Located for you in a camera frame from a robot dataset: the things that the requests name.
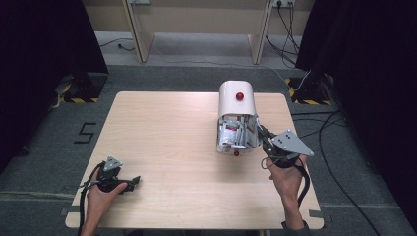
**power outlet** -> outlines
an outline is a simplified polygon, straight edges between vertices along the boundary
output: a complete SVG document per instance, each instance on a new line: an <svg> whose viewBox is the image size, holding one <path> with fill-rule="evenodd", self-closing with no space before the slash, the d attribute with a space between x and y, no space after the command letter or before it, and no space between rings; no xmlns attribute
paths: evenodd
<svg viewBox="0 0 417 236"><path fill-rule="evenodd" d="M281 1L281 8L289 8L292 5L294 6L295 0L273 0L272 7L278 7L278 1Z"/></svg>

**sleeve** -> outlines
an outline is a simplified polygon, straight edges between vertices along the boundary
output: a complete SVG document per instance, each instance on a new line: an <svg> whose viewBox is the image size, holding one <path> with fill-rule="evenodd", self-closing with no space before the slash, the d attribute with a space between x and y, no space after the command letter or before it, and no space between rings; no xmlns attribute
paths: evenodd
<svg viewBox="0 0 417 236"><path fill-rule="evenodd" d="M304 228L298 229L298 230L292 230L286 226L285 221L282 222L281 224L284 229L284 235L285 236L311 236L312 234L310 232L309 225L307 224L306 221L303 220L303 222L304 222Z"/></svg>

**person's arm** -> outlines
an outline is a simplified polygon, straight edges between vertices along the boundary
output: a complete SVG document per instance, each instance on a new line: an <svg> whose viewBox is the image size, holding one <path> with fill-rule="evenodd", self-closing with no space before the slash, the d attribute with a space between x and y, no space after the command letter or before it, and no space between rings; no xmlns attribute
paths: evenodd
<svg viewBox="0 0 417 236"><path fill-rule="evenodd" d="M98 170L95 171L92 179L96 179ZM89 188L88 193L88 207L86 221L83 225L82 236L94 236L95 230L98 227L98 223L101 218L108 212L111 204L117 195L121 193L127 187L127 183L119 184L110 193L104 193L96 185Z"/></svg>
<svg viewBox="0 0 417 236"><path fill-rule="evenodd" d="M300 155L300 160L306 163L307 156ZM284 207L285 222L282 223L286 236L310 235L307 223L303 220L298 208L298 190L301 185L302 175L296 168L281 169L268 159L269 179L273 181L276 190L281 195Z"/></svg>

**hand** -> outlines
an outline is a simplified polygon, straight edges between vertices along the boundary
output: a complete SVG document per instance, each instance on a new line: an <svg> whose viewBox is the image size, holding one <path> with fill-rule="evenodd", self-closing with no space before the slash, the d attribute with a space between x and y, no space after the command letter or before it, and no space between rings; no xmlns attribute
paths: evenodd
<svg viewBox="0 0 417 236"><path fill-rule="evenodd" d="M300 159L306 163L307 156L300 154ZM295 164L301 165L301 161L297 160ZM267 159L267 166L270 171L269 179L273 181L276 190L281 195L287 227L294 230L303 228L304 222L298 209L298 190L303 176L296 168L281 169L270 159Z"/></svg>
<svg viewBox="0 0 417 236"><path fill-rule="evenodd" d="M92 180L96 180L98 176L98 169L92 175ZM125 188L127 183L119 184L114 190L109 193L104 193L96 185L89 188L88 193L88 207L86 222L83 226L83 236L94 235L95 229L98 226L101 218L108 212L111 204L117 195L119 195Z"/></svg>

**red dot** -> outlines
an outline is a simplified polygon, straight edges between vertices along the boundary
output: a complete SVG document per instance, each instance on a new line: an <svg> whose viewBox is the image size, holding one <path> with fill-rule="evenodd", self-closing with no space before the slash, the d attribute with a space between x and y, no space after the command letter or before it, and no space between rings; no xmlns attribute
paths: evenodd
<svg viewBox="0 0 417 236"><path fill-rule="evenodd" d="M242 92L238 92L238 93L236 93L236 99L237 100L243 100L243 97L244 97L244 95L243 95L243 93Z"/></svg>

